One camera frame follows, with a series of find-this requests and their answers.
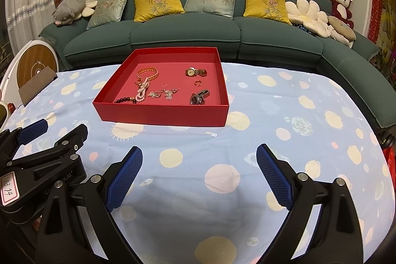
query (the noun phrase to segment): curtain lace trim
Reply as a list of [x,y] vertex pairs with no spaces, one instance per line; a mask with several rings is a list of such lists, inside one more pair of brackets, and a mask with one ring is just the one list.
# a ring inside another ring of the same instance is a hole
[[35,0],[32,4],[23,5],[12,13],[11,16],[7,17],[7,30],[11,30],[17,22],[33,16],[36,12],[46,10],[51,4],[54,5],[53,0]]

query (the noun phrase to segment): sofa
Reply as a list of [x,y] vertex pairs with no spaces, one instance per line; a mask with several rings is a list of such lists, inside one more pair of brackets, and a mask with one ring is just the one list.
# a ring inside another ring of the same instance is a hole
[[[330,0],[314,0],[331,12]],[[312,68],[341,85],[376,133],[396,125],[396,92],[368,61],[378,47],[356,32],[352,49],[312,36],[282,22],[243,17],[246,0],[235,0],[233,19],[185,13],[134,22],[134,0],[127,0],[120,22],[86,30],[89,18],[72,25],[46,26],[39,36],[51,42],[66,68],[122,62],[134,49],[217,47],[223,60],[270,62]]]

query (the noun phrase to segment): blue tablecloth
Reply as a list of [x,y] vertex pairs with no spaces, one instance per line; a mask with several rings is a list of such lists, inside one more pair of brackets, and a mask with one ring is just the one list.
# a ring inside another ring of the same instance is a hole
[[[395,211],[389,170],[369,124],[338,84],[320,75],[224,63],[230,101],[224,128],[102,122],[92,100],[116,68],[59,73],[8,126],[48,120],[47,134],[21,147],[21,157],[86,124],[88,139],[78,153],[88,176],[102,174],[133,145],[142,149],[143,166],[112,215],[144,263],[257,261],[288,213],[258,168],[261,143],[296,172],[346,180],[365,259],[386,236]],[[318,210],[296,255],[308,246]],[[82,217],[94,251],[105,256],[84,209]]]

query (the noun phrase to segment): blue textured pad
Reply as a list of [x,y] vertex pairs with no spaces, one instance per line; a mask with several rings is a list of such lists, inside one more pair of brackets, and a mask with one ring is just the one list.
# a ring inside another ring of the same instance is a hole
[[45,119],[41,119],[26,128],[22,129],[19,133],[18,141],[20,144],[28,144],[34,139],[38,138],[48,130],[48,123]]
[[142,167],[142,163],[143,153],[139,148],[136,148],[108,186],[106,208],[109,213],[112,212],[114,208],[121,206],[140,167]]
[[292,196],[292,186],[283,175],[275,161],[272,159],[268,151],[262,145],[257,148],[257,163],[271,187],[279,205],[291,210],[294,201]]

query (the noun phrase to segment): yellow pillow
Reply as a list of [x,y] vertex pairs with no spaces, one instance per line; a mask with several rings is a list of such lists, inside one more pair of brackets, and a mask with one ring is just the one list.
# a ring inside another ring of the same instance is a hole
[[180,0],[135,0],[136,22],[145,22],[151,18],[184,13]]
[[244,16],[269,18],[291,25],[285,0],[246,0]]

